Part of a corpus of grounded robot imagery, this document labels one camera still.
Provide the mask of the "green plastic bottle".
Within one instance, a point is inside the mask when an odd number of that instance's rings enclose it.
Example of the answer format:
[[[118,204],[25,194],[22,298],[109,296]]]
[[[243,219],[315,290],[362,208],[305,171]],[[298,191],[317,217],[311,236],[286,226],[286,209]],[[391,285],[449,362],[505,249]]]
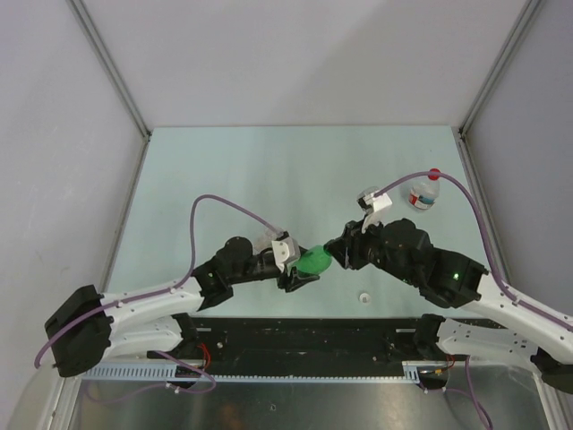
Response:
[[[325,250],[323,245],[309,248],[294,264],[301,273],[320,275],[326,271],[332,263],[332,256]]]

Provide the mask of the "clear bottle with orange label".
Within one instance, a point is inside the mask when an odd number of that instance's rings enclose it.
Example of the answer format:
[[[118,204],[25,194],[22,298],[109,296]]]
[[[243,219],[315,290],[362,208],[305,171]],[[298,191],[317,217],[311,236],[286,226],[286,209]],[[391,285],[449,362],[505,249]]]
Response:
[[[252,242],[252,249],[255,254],[263,252],[267,248],[272,248],[271,242],[277,240],[283,235],[284,231],[266,229],[262,234],[256,237]]]

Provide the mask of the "clear bottle with red label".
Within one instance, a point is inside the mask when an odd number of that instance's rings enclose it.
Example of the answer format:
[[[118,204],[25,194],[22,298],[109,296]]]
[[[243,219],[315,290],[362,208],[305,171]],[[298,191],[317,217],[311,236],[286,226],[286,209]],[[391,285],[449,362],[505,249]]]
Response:
[[[437,178],[424,176],[411,182],[408,202],[419,210],[429,210],[440,196],[440,183]]]

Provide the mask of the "red bottle cap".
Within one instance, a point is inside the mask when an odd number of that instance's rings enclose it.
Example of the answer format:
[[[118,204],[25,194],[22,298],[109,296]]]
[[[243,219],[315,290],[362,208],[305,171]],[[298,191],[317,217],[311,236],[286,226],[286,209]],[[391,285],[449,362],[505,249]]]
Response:
[[[437,168],[432,168],[429,170],[430,175],[428,175],[428,178],[431,181],[437,181],[440,178],[440,171]]]

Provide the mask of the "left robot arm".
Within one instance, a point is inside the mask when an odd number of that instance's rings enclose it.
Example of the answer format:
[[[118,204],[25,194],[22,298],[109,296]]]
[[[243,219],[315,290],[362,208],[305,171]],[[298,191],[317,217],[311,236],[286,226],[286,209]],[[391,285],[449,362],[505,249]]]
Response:
[[[45,323],[48,346],[62,377],[89,371],[102,360],[143,351],[191,356],[198,337],[185,314],[213,308],[230,299],[238,284],[275,280],[293,292],[318,280],[331,264],[320,245],[310,249],[283,236],[259,253],[251,241],[235,236],[183,281],[122,294],[78,288]]]

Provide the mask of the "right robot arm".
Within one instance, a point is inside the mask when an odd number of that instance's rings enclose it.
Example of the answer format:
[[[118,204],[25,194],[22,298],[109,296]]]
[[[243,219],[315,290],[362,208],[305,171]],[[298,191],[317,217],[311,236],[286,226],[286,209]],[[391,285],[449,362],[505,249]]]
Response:
[[[572,392],[571,316],[517,291],[481,263],[434,246],[413,221],[350,221],[324,248],[346,270],[374,266],[440,308],[461,309],[499,325],[474,329],[425,315],[413,337],[419,357],[444,353],[504,361],[539,375],[556,390]]]

